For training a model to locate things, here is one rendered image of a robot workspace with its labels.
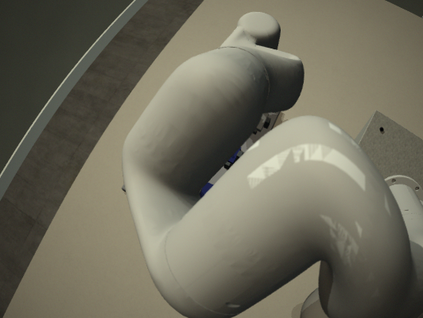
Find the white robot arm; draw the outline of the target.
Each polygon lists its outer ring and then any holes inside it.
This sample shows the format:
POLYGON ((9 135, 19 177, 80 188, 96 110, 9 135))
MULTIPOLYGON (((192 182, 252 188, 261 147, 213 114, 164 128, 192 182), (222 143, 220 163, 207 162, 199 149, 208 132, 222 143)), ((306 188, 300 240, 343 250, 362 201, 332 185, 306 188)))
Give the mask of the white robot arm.
POLYGON ((232 318, 320 261, 301 318, 423 318, 421 186, 384 179, 335 123, 283 122, 200 198, 262 114, 299 99, 304 66, 280 35, 269 14, 244 14, 128 133, 123 181, 153 283, 182 316, 232 318))

